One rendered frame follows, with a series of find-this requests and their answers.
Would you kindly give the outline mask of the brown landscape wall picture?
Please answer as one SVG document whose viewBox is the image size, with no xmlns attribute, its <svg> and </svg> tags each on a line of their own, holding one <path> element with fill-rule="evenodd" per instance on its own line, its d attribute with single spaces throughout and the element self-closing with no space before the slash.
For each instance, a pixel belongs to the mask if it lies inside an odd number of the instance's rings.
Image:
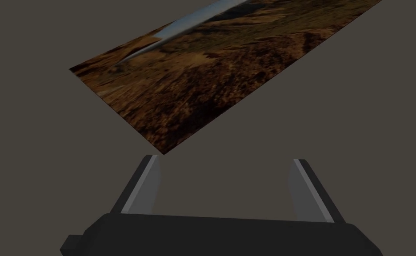
<svg viewBox="0 0 416 256">
<path fill-rule="evenodd" d="M 166 154 L 381 0 L 219 0 L 70 70 Z"/>
</svg>

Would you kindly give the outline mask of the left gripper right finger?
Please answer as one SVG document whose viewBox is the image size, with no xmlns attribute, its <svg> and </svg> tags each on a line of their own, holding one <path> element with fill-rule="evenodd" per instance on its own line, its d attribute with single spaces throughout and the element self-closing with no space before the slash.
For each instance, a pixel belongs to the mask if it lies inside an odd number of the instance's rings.
<svg viewBox="0 0 416 256">
<path fill-rule="evenodd" d="M 288 187 L 298 221 L 346 222 L 307 160 L 292 160 Z"/>
</svg>

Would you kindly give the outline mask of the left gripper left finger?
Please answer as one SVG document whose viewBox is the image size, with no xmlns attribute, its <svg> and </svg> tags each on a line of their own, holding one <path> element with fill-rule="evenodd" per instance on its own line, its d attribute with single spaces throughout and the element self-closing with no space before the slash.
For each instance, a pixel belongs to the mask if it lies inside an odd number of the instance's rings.
<svg viewBox="0 0 416 256">
<path fill-rule="evenodd" d="M 157 155 L 146 155 L 136 168 L 111 213 L 151 214 L 161 183 Z"/>
</svg>

